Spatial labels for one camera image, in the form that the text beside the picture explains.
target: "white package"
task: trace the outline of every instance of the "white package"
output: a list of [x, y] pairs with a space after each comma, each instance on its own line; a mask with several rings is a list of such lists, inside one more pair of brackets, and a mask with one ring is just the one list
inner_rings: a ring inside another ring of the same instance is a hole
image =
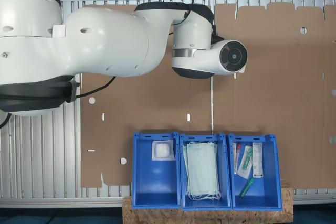
[[[244, 165], [245, 165], [245, 161], [247, 158], [247, 154], [250, 151], [250, 157], [249, 157], [249, 161], [248, 161], [248, 165], [246, 166], [246, 169], [244, 169]], [[253, 163], [253, 154], [252, 154], [252, 147], [246, 145], [245, 146], [245, 150], [244, 150], [244, 154], [243, 154], [243, 158], [241, 159], [241, 163], [238, 169], [238, 175], [240, 177], [243, 177], [245, 179], [248, 179], [251, 169], [252, 169], [252, 163]]]
[[189, 198], [220, 199], [216, 154], [213, 142], [187, 144]]
[[232, 149], [233, 149], [233, 171], [235, 174], [237, 174], [236, 171], [237, 143], [232, 143]]
[[175, 160], [174, 141], [173, 140], [153, 141], [152, 160], [153, 161]]
[[262, 143], [252, 143], [253, 149], [253, 178], [262, 178], [263, 171], [263, 149]]

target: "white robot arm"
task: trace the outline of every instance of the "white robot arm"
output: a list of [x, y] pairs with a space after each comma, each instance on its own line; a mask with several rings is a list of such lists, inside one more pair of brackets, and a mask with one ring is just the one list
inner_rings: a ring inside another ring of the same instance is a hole
[[85, 7], [63, 24], [60, 3], [0, 0], [0, 110], [36, 115], [73, 101], [78, 73], [131, 77], [152, 71], [164, 56], [171, 24], [172, 67], [180, 76], [245, 70], [243, 44], [218, 36], [212, 44], [207, 6], [149, 2], [133, 14]]

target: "brown cardboard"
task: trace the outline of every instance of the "brown cardboard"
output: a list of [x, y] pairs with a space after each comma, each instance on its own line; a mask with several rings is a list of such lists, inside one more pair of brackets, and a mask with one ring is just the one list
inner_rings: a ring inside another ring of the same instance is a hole
[[[104, 7], [128, 13], [135, 9], [134, 5]], [[162, 62], [152, 72], [116, 78], [108, 88], [81, 99], [82, 187], [101, 187], [101, 173], [106, 185], [128, 185], [132, 181], [134, 132], [197, 130], [209, 134], [210, 80], [195, 82], [178, 76], [171, 59], [172, 36]], [[83, 74], [81, 92], [105, 85], [111, 78]], [[95, 98], [95, 104], [89, 103], [90, 97]], [[120, 164], [122, 157], [127, 160], [125, 165]]]
[[[336, 145], [336, 7], [292, 3], [218, 4], [220, 36], [248, 50], [243, 74], [214, 77], [216, 132], [274, 134], [281, 178], [294, 188], [334, 188]], [[307, 33], [300, 32], [301, 27]]]

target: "face mask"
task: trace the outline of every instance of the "face mask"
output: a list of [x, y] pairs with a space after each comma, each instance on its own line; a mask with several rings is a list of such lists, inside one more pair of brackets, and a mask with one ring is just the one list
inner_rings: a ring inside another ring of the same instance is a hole
[[192, 200], [220, 199], [216, 153], [213, 142], [187, 144], [188, 191]]

